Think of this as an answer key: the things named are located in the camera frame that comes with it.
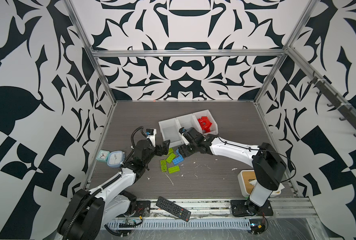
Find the red arch lego piece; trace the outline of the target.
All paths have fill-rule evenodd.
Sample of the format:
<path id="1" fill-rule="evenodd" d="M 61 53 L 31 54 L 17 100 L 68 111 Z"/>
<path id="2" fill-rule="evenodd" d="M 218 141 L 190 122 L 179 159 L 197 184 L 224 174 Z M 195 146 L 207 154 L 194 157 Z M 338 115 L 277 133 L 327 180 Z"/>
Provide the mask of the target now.
<path id="1" fill-rule="evenodd" d="M 198 119 L 198 122 L 201 126 L 203 133 L 211 132 L 211 127 L 212 127 L 213 123 L 210 121 L 210 119 L 208 117 L 203 116 Z"/>

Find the blue lego brick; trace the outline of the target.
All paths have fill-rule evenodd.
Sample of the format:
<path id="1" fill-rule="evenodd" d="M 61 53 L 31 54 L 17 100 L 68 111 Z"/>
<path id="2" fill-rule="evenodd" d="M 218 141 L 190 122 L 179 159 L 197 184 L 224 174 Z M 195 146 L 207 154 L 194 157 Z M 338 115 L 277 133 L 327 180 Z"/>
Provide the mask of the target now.
<path id="1" fill-rule="evenodd" d="M 177 158 L 173 159 L 173 164 L 174 165 L 178 165 L 179 163 L 181 163 L 184 160 L 183 157 L 178 156 Z"/>

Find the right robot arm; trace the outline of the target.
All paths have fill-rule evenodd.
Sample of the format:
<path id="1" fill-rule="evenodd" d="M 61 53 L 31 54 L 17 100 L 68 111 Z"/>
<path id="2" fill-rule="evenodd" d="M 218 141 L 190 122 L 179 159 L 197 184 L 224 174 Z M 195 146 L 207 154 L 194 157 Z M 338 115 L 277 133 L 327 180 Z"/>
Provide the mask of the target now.
<path id="1" fill-rule="evenodd" d="M 183 158 L 195 153 L 227 157 L 253 168 L 257 183 L 248 197 L 247 206 L 261 208 L 272 192 L 279 188 L 287 169 L 284 155 L 274 150 L 272 145 L 245 145 L 228 141 L 218 135 L 202 134 L 194 128 L 179 130 L 184 144 L 178 150 Z"/>

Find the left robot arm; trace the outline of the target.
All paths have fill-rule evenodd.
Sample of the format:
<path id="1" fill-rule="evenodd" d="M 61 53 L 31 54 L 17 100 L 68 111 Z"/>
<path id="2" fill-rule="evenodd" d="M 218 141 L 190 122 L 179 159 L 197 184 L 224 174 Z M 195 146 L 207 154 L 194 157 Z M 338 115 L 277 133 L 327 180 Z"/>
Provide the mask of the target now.
<path id="1" fill-rule="evenodd" d="M 170 141 L 153 146 L 140 140 L 121 170 L 98 187 L 77 191 L 57 227 L 64 240 L 94 240 L 102 226 L 119 215 L 132 215 L 137 198 L 126 188 L 137 182 L 155 156 L 167 155 Z"/>

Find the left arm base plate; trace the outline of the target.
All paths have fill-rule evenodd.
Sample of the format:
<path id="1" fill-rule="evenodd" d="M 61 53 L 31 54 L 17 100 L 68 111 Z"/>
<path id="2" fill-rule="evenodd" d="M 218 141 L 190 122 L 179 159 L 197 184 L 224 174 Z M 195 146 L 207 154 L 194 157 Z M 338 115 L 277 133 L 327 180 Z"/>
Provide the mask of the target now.
<path id="1" fill-rule="evenodd" d="M 136 207 L 131 215 L 132 217 L 138 218 L 139 216 L 147 217 L 150 215 L 151 201 L 137 201 Z"/>

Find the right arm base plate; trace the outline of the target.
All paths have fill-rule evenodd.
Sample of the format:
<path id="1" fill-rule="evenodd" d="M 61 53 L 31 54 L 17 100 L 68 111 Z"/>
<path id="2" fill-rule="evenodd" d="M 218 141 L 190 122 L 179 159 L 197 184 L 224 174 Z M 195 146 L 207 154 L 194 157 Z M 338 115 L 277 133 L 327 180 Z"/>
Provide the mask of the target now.
<path id="1" fill-rule="evenodd" d="M 267 200 L 262 207 L 254 204 L 250 200 L 231 200 L 231 211 L 234 217 L 252 217 L 252 216 L 273 216 L 273 208 L 270 201 Z"/>

